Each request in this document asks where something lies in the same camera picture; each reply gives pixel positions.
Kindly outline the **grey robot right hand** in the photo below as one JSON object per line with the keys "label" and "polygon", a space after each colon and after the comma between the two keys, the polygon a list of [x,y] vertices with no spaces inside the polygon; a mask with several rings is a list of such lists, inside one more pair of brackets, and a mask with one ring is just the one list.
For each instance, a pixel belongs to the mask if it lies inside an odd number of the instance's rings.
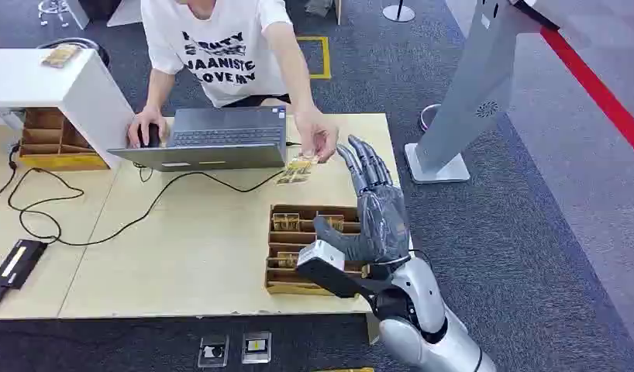
{"label": "grey robot right hand", "polygon": [[408,256],[410,234],[404,195],[375,149],[362,139],[348,136],[349,146],[338,145],[351,174],[357,196],[360,233],[347,236],[324,217],[314,218],[317,238],[343,252],[350,261],[388,265]]}

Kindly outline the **person's right hand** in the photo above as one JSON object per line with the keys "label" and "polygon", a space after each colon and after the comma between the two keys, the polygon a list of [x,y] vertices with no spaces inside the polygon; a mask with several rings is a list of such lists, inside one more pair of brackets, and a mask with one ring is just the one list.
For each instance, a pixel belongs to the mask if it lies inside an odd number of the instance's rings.
{"label": "person's right hand", "polygon": [[167,120],[159,108],[146,106],[136,114],[126,130],[130,148],[159,146],[168,132]]}

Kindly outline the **person's left hand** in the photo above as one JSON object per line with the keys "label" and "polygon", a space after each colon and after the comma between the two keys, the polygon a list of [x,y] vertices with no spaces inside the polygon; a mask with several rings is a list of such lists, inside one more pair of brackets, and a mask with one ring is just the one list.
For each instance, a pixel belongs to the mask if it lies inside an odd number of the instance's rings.
{"label": "person's left hand", "polygon": [[316,107],[299,108],[294,113],[301,137],[301,153],[316,157],[323,164],[336,152],[339,129]]}

